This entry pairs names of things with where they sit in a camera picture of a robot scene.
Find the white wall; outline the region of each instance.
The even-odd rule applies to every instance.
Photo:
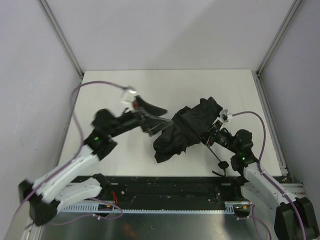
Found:
[[[288,165],[320,223],[320,1],[307,0],[262,75]]]
[[[37,1],[1,0],[0,239],[19,205],[18,184],[53,167],[77,84]]]
[[[293,0],[48,0],[84,71],[251,69]]]

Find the white tabletop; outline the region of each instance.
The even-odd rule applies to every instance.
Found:
[[[83,83],[90,81],[110,81],[124,86],[133,86],[148,103],[165,108],[164,116],[172,118],[183,108],[199,103],[200,98],[213,97],[223,108],[235,114],[254,111],[265,120],[261,102],[250,70],[125,70],[87,71]],[[116,116],[125,106],[121,103],[122,91],[104,84],[93,84],[80,90],[75,105],[84,136],[92,131],[91,122],[100,109],[110,109]],[[276,152],[266,125],[266,145],[262,165],[272,176],[280,176],[281,171]],[[226,128],[234,135],[239,129],[252,132],[253,153],[259,156],[263,129],[259,119],[251,114],[234,117]],[[156,176],[156,177],[212,177],[212,170],[223,173],[218,160],[202,144],[187,148],[186,153],[174,155],[163,163],[154,158],[153,142],[158,137],[149,137],[140,128],[114,138],[118,145],[99,164],[88,168],[81,175],[102,173],[109,176]],[[79,133],[71,121],[60,163],[72,156],[80,144]],[[222,161],[230,163],[234,155],[227,149],[214,144],[212,149]],[[238,176],[230,167],[228,176]]]

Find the metal floor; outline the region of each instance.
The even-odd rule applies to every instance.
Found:
[[[65,222],[83,213],[60,213]],[[260,228],[267,237],[267,232]],[[252,220],[226,214],[124,214],[116,220],[79,219],[64,226],[47,224],[41,240],[258,240]]]

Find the crumpled black fabric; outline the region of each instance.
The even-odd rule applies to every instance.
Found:
[[[200,140],[195,133],[201,136],[208,131],[222,109],[213,97],[201,98],[194,108],[185,106],[180,109],[172,118],[174,124],[163,130],[153,142],[156,161],[165,162],[175,154],[186,152],[187,147],[199,144]]]

